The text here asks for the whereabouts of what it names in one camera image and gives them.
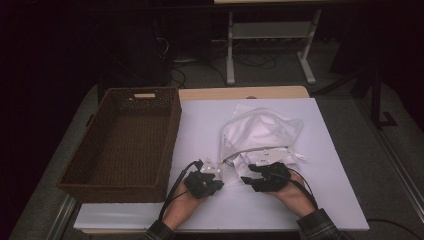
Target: white table surface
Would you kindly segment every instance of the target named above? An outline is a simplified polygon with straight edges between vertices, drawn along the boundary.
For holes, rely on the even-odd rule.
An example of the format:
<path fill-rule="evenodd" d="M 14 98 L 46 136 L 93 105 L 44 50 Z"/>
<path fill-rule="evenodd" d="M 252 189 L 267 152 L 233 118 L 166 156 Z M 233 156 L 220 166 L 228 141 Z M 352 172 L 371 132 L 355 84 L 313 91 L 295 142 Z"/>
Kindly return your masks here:
<path fill-rule="evenodd" d="M 313 98 L 181 101 L 183 112 L 169 188 L 190 162 L 207 157 L 219 161 L 220 131 L 238 103 L 302 119 L 304 126 L 294 148 L 308 160 L 300 162 L 298 169 L 311 186 L 319 207 L 341 230 L 369 229 Z M 74 227 L 86 232 L 143 231 L 157 219 L 161 207 L 160 203 L 83 204 Z M 248 185 L 224 186 L 178 231 L 290 231 L 298 229 L 296 219 L 278 200 L 255 193 Z"/>

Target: white plastic bag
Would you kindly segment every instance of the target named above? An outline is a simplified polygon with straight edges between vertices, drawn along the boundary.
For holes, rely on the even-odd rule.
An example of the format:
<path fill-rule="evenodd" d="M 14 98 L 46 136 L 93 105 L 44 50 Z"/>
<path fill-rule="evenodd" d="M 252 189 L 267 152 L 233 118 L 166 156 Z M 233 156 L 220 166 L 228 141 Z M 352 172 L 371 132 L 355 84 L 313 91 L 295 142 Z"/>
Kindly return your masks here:
<path fill-rule="evenodd" d="M 221 131 L 221 180 L 229 186 L 243 184 L 240 176 L 260 178 L 259 173 L 250 171 L 249 164 L 296 164 L 298 157 L 304 158 L 293 149 L 302 126 L 302 120 L 288 119 L 273 110 L 238 104 Z"/>

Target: metal stand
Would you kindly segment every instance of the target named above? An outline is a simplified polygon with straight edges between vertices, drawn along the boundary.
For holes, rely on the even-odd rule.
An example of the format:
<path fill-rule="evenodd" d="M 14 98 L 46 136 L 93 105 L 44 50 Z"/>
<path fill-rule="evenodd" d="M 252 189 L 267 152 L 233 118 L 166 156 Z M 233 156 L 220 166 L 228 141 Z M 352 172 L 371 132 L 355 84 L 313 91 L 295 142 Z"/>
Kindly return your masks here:
<path fill-rule="evenodd" d="M 266 22 L 266 23 L 234 23 L 233 13 L 229 13 L 228 21 L 228 55 L 227 55 L 227 84 L 235 85 L 233 64 L 233 39 L 257 38 L 305 38 L 306 44 L 302 51 L 297 53 L 299 62 L 309 84 L 315 84 L 307 61 L 309 49 L 318 26 L 321 9 L 315 11 L 312 21 L 303 22 Z"/>
<path fill-rule="evenodd" d="M 312 92 L 312 96 L 326 95 L 343 84 L 358 78 L 355 86 L 351 91 L 351 95 L 355 98 L 364 98 L 368 90 L 371 88 L 371 120 L 377 129 L 381 130 L 382 127 L 397 126 L 397 123 L 393 119 L 389 112 L 382 112 L 386 121 L 380 120 L 380 105 L 381 105 L 381 77 L 380 68 L 375 63 L 367 63 L 353 73 L 343 77 L 335 83 L 329 86 Z"/>

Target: cable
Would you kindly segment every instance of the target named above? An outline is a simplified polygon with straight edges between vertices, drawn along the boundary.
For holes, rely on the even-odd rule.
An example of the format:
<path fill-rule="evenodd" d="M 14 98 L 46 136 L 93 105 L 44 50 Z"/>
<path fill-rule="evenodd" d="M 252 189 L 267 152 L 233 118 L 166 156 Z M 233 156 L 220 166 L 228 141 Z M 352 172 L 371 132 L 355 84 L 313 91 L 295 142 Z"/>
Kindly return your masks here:
<path fill-rule="evenodd" d="M 205 66 L 205 67 L 211 68 L 211 69 L 213 69 L 215 72 L 217 72 L 219 74 L 221 80 L 224 83 L 224 86 L 226 86 L 226 83 L 227 82 L 226 82 L 226 78 L 224 77 L 224 75 L 221 73 L 221 71 L 219 71 L 216 67 L 212 66 L 211 64 L 208 64 L 208 63 L 205 63 L 205 62 L 196 61 L 196 62 L 180 63 L 180 65 L 181 66 L 179 66 L 179 67 L 190 67 L 190 66 L 200 65 L 200 66 Z M 185 83 L 185 80 L 186 80 L 185 74 L 181 70 L 179 70 L 177 66 L 175 66 L 175 68 L 171 68 L 171 70 L 175 70 L 175 71 L 178 71 L 181 74 L 183 74 L 184 75 L 184 81 L 183 81 L 183 83 Z"/>
<path fill-rule="evenodd" d="M 292 45 L 294 45 L 297 41 L 292 40 L 290 44 L 288 44 L 279 54 L 275 55 L 275 56 L 271 56 L 270 58 L 267 58 L 265 56 L 265 54 L 263 54 L 265 52 L 265 50 L 263 50 L 262 48 L 256 46 L 256 49 L 258 49 L 260 52 L 262 52 L 261 54 L 255 54 L 256 56 L 262 57 L 264 59 L 263 62 L 255 62 L 251 59 L 249 59 L 249 57 L 242 57 L 240 56 L 240 54 L 235 54 L 233 55 L 234 60 L 236 60 L 238 63 L 248 66 L 248 67 L 257 67 L 260 69 L 273 69 L 277 66 L 277 58 L 282 55 L 283 53 L 285 53 Z M 265 67 L 266 64 L 272 62 L 271 66 Z"/>
<path fill-rule="evenodd" d="M 203 164 L 201 160 L 199 160 L 199 161 L 191 162 L 184 170 L 181 171 L 177 180 L 175 180 L 175 183 L 172 186 L 171 191 L 169 191 L 168 196 L 165 199 L 165 202 L 162 205 L 162 209 L 160 210 L 159 217 L 158 217 L 159 221 L 162 221 L 163 215 L 165 214 L 165 210 L 168 208 L 168 206 L 172 202 L 172 200 L 174 200 L 176 198 L 176 197 L 175 198 L 173 197 L 175 190 L 177 190 L 177 187 L 178 187 L 178 185 L 180 185 L 181 181 L 183 180 L 184 176 L 186 175 L 187 170 L 193 165 L 196 165 L 196 167 L 199 168 L 199 165 Z"/>
<path fill-rule="evenodd" d="M 165 48 L 165 50 L 163 50 L 163 53 L 162 53 L 163 57 L 165 57 L 166 53 L 169 50 L 169 42 L 168 42 L 168 40 L 166 40 L 165 38 L 156 38 L 156 40 L 161 40 L 161 41 L 164 41 L 166 43 L 166 48 Z"/>
<path fill-rule="evenodd" d="M 294 173 L 296 173 L 299 177 L 301 177 L 302 178 L 302 180 L 305 182 L 305 184 L 306 184 L 306 186 L 308 186 L 308 189 L 309 189 L 309 192 L 311 192 L 311 195 L 313 196 L 314 194 L 312 193 L 312 188 L 309 186 L 309 183 L 308 183 L 308 181 L 306 181 L 306 179 L 302 176 L 302 175 L 300 175 L 300 173 L 299 172 L 297 172 L 296 170 L 294 170 L 294 169 L 292 169 L 292 168 L 288 168 L 290 171 L 293 171 Z"/>
<path fill-rule="evenodd" d="M 213 43 L 213 44 L 215 44 L 215 45 L 218 45 L 218 44 L 216 44 L 216 43 L 224 43 L 224 46 L 223 46 L 223 47 L 221 47 L 221 48 L 219 48 L 219 49 L 216 49 L 216 50 L 215 50 L 215 52 L 220 52 L 220 51 L 222 51 L 222 50 L 226 50 L 226 49 L 227 49 L 227 47 L 228 47 L 228 42 L 227 42 L 227 40 L 226 40 L 226 39 L 219 39 L 219 40 L 215 40 L 215 41 L 212 41 L 212 43 Z"/>
<path fill-rule="evenodd" d="M 172 62 L 174 63 L 193 63 L 193 62 L 198 62 L 200 61 L 197 58 L 187 58 L 187 59 L 182 59 L 182 60 L 174 60 Z"/>
<path fill-rule="evenodd" d="M 401 224 L 399 224 L 399 223 L 396 223 L 396 222 L 393 222 L 393 221 L 390 221 L 390 220 L 386 220 L 386 219 L 378 219 L 378 218 L 369 218 L 369 219 L 367 219 L 367 222 L 383 222 L 383 223 L 389 223 L 389 224 L 392 224 L 392 225 L 394 225 L 394 226 L 396 226 L 396 227 L 399 227 L 399 228 L 401 228 L 401 229 L 403 229 L 403 230 L 405 230 L 405 231 L 407 231 L 408 233 L 410 233 L 411 235 L 413 235 L 415 238 L 417 238 L 418 240 L 422 240 L 422 238 L 420 237 L 420 236 L 418 236 L 418 234 L 416 234 L 415 232 L 413 232 L 411 229 L 409 229 L 409 228 L 407 228 L 407 227 L 405 227 L 405 226 L 402 226 Z"/>
<path fill-rule="evenodd" d="M 186 194 L 186 193 L 188 193 L 188 191 L 185 191 L 185 192 L 183 192 L 183 193 L 178 194 L 178 195 L 177 195 L 177 196 L 175 196 L 173 199 L 171 199 L 171 202 L 172 202 L 172 201 L 174 201 L 175 199 L 177 199 L 177 198 L 181 197 L 181 195 L 184 195 L 184 194 Z"/>

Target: table leg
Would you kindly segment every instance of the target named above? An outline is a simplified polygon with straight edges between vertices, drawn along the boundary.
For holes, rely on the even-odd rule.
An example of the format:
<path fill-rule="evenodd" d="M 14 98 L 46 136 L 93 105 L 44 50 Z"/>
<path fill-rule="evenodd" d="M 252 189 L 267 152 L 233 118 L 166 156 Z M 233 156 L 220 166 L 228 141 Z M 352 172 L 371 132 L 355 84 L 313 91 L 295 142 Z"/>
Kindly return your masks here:
<path fill-rule="evenodd" d="M 306 44 L 302 51 L 297 53 L 297 57 L 299 58 L 300 65 L 302 66 L 303 72 L 305 73 L 306 80 L 309 84 L 313 85 L 316 83 L 315 77 L 312 73 L 311 68 L 309 67 L 308 57 L 309 49 L 311 48 L 312 40 L 314 39 L 315 30 L 318 26 L 319 17 L 321 15 L 321 9 L 315 11 L 314 18 L 311 22 L 311 26 L 309 27 L 308 35 L 306 37 Z"/>
<path fill-rule="evenodd" d="M 229 13 L 228 20 L 228 55 L 227 55 L 227 84 L 234 85 L 234 65 L 233 65 L 233 13 Z"/>

